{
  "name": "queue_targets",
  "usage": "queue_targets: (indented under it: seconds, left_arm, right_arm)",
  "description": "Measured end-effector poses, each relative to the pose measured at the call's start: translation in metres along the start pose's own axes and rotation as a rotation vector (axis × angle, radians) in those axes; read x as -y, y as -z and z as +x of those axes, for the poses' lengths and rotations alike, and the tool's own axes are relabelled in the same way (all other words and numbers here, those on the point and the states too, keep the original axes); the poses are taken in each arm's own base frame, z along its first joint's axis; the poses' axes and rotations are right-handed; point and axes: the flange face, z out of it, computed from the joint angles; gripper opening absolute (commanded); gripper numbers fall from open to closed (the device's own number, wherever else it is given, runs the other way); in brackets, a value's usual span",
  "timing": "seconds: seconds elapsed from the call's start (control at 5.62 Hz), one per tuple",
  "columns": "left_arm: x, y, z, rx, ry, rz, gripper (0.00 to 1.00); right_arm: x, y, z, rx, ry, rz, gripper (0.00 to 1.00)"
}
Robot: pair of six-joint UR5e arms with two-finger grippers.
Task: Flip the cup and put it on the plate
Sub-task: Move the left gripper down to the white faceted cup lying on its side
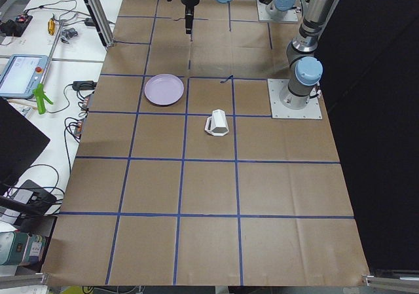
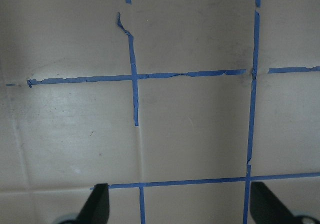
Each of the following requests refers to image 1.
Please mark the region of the second robot base blue joint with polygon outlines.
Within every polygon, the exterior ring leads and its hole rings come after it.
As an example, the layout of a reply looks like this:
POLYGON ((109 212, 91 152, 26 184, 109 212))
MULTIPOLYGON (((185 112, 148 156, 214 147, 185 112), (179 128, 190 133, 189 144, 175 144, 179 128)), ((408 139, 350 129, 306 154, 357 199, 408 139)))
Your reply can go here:
POLYGON ((296 0, 273 0, 267 5, 257 0, 258 19, 260 22, 296 24, 299 21, 298 9, 296 0))

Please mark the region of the white square robot base plate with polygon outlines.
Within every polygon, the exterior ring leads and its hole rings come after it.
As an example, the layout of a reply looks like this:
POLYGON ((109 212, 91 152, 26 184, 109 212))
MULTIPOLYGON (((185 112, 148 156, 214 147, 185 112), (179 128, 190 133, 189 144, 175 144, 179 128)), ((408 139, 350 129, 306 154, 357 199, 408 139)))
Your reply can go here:
POLYGON ((316 88, 308 96, 298 97, 289 91, 288 82, 289 79, 267 79, 272 118, 321 120, 316 88))

